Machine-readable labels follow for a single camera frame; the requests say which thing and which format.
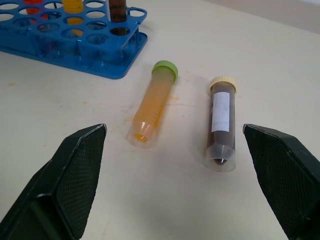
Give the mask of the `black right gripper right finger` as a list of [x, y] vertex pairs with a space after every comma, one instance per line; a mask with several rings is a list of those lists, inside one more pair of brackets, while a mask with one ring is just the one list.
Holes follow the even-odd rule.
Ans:
[[243, 126], [259, 186], [288, 240], [320, 240], [320, 161], [294, 136]]

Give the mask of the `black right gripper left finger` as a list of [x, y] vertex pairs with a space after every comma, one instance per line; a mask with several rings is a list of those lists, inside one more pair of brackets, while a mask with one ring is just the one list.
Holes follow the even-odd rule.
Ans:
[[80, 240], [96, 196], [107, 126], [66, 137], [3, 220], [0, 240]]

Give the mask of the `cream-capped brown liquid tube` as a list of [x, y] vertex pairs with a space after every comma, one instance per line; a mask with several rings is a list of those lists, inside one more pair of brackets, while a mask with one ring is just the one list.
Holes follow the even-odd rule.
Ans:
[[231, 76], [217, 76], [209, 84], [206, 166], [217, 172], [230, 172], [236, 167], [236, 92]]

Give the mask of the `green-capped orange liquid tube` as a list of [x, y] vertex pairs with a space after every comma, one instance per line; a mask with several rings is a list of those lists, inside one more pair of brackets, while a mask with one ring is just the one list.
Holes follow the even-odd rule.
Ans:
[[150, 148], [154, 144], [177, 78], [178, 68], [174, 63], [161, 60], [154, 65], [150, 83], [126, 136], [130, 144], [139, 148]]

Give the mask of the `blue plastic test tube rack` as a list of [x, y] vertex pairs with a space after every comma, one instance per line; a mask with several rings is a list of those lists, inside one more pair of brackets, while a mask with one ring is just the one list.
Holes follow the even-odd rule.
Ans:
[[[115, 23], [108, 20], [104, 0], [82, 2], [84, 10], [76, 17], [83, 22], [69, 25], [67, 19], [74, 15], [65, 12], [62, 0], [44, 0], [34, 15], [21, 13], [27, 7], [23, 0], [0, 0], [0, 51], [109, 79], [123, 78], [148, 40], [139, 30], [146, 10]], [[28, 24], [29, 18], [36, 23]], [[112, 34], [117, 27], [129, 33]]]

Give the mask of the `yellow-capped orange tube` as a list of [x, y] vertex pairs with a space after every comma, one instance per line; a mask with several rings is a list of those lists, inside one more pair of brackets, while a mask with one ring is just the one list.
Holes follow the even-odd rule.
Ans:
[[[83, 0], [62, 0], [64, 11], [68, 14], [80, 14], [84, 11]], [[84, 20], [78, 16], [69, 17], [67, 23], [71, 26], [79, 25]]]

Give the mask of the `red-orange liquid tube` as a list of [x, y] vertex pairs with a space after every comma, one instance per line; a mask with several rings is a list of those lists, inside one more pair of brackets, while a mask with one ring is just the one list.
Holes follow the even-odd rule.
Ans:
[[[44, 0], [23, 0], [23, 3], [26, 5], [26, 8], [24, 10], [21, 10], [20, 13], [26, 14], [26, 15], [35, 15], [37, 13], [40, 13], [41, 10], [39, 7], [44, 7]], [[43, 20], [48, 20], [47, 14], [42, 14], [40, 16]], [[25, 20], [29, 25], [35, 24], [37, 21], [35, 19], [28, 18]]]

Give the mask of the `brown liquid tube in rack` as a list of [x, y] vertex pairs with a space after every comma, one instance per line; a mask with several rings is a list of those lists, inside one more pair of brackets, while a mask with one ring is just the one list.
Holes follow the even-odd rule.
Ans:
[[[127, 0], [106, 0], [106, 9], [110, 22], [123, 23], [127, 20]], [[116, 36], [125, 36], [130, 30], [124, 27], [115, 27], [110, 32]]]

